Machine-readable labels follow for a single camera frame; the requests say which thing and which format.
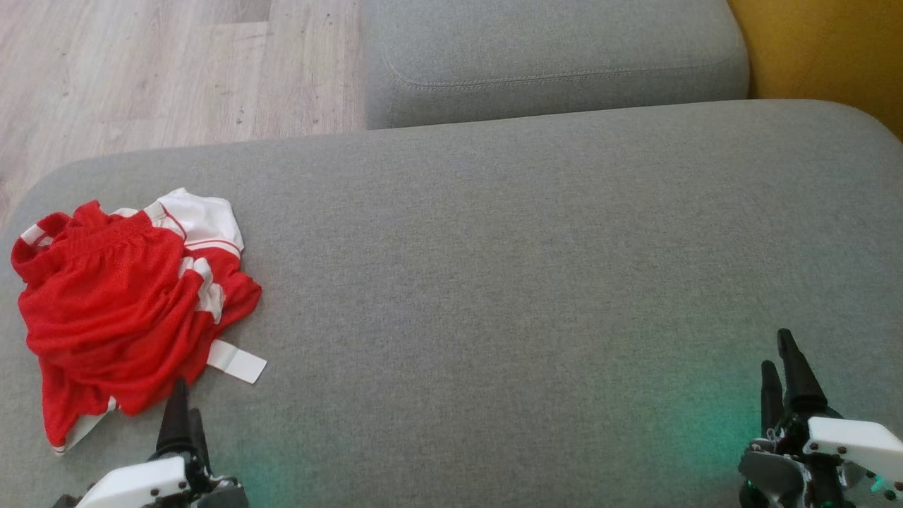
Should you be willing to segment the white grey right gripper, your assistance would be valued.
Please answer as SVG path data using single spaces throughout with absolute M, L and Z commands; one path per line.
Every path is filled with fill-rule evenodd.
M 827 413 L 827 398 L 788 329 L 777 331 L 786 394 L 772 361 L 760 365 L 760 437 L 743 451 L 741 507 L 862 507 L 864 488 L 901 504 L 902 446 L 884 425 Z

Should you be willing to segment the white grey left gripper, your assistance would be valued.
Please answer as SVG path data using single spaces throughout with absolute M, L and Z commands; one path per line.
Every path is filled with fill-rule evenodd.
M 189 410 L 189 388 L 177 379 L 167 399 L 156 456 L 193 449 L 193 458 L 169 456 L 117 468 L 88 488 L 77 507 L 248 507 L 244 485 L 213 476 L 200 409 Z

